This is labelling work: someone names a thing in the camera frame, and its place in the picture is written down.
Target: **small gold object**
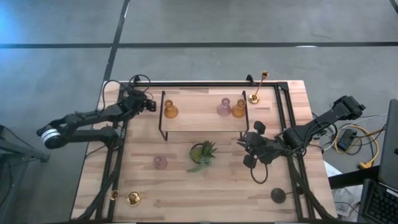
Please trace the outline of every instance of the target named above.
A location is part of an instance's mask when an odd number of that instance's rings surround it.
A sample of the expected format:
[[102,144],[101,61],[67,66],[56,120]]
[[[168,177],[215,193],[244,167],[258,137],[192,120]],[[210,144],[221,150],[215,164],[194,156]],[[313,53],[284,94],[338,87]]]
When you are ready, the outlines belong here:
[[112,190],[111,193],[109,194],[109,198],[111,200],[116,200],[119,198],[119,192],[117,190]]
[[173,101],[166,100],[164,106],[164,116],[166,116],[166,118],[175,118],[178,115],[178,108],[173,105]]
[[238,100],[238,104],[232,107],[232,115],[235,118],[242,118],[244,116],[244,107],[246,106],[246,102],[242,99]]
[[263,71],[261,73],[261,82],[260,82],[259,87],[257,88],[256,93],[252,93],[249,95],[249,102],[251,104],[258,104],[260,102],[260,96],[257,95],[257,92],[259,91],[259,89],[261,87],[262,81],[264,81],[268,76],[269,76],[269,72],[267,72],[267,71]]
[[139,192],[130,192],[127,196],[127,204],[130,206],[137,206],[141,202],[141,194]]

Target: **black monitor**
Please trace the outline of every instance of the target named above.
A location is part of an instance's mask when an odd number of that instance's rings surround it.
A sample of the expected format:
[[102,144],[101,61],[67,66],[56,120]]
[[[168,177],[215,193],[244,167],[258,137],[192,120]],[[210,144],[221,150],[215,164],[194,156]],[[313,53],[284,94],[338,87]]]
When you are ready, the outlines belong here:
[[390,101],[379,167],[379,181],[398,189],[398,100]]

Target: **potted plant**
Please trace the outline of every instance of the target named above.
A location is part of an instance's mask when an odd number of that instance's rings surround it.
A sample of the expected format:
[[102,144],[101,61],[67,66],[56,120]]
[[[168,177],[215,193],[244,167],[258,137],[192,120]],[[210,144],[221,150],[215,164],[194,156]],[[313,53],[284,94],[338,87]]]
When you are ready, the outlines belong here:
[[217,150],[214,148],[216,143],[204,141],[203,143],[198,143],[194,145],[191,150],[189,151],[189,157],[199,164],[196,168],[189,169],[187,172],[198,172],[202,170],[206,166],[211,165],[211,158],[215,158],[213,153]]

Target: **wood plank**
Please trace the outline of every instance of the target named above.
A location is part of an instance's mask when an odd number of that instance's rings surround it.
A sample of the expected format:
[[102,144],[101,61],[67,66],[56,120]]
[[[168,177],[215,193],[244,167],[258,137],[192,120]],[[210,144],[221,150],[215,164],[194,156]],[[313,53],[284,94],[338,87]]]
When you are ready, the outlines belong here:
[[[303,81],[288,81],[290,97],[297,124],[305,124],[312,119]],[[118,85],[109,83],[105,89],[106,105],[116,102]],[[249,169],[243,164],[245,151],[236,144],[238,133],[182,132],[169,133],[165,142],[159,132],[160,98],[166,95],[204,96],[240,95],[255,92],[253,87],[151,87],[149,92],[158,102],[157,112],[144,111],[130,120],[123,155],[119,181],[120,198],[116,201],[115,222],[271,222],[296,221],[292,194],[286,202],[276,204],[271,200],[271,190],[278,187],[291,192],[287,161],[279,157],[268,166],[269,176],[265,184],[252,181]],[[257,105],[248,104],[250,130],[255,121],[266,126],[265,136],[272,138],[281,132],[279,114],[275,101],[275,91],[262,87],[261,101]],[[282,94],[287,126],[290,126],[285,96]],[[100,128],[105,123],[97,124]],[[197,172],[186,170],[196,164],[190,160],[188,151],[203,140],[216,141],[218,150],[211,167]],[[98,148],[97,142],[90,143],[88,152]],[[72,218],[79,216],[89,205],[99,190],[105,149],[92,154],[85,161],[76,196]],[[165,170],[153,166],[155,156],[167,158]],[[336,215],[331,190],[328,183],[322,154],[316,147],[308,147],[304,158],[310,188],[321,204],[332,215]],[[263,179],[265,169],[257,166],[254,170],[257,179]],[[142,202],[136,207],[126,203],[126,195],[137,190]],[[303,210],[306,206],[302,197]]]

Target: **keyboard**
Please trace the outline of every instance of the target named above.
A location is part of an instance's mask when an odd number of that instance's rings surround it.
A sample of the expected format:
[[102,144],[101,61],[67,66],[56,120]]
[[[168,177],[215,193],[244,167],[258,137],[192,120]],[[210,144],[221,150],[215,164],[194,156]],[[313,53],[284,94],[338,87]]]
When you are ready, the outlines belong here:
[[374,182],[369,189],[363,217],[374,223],[398,224],[398,197]]

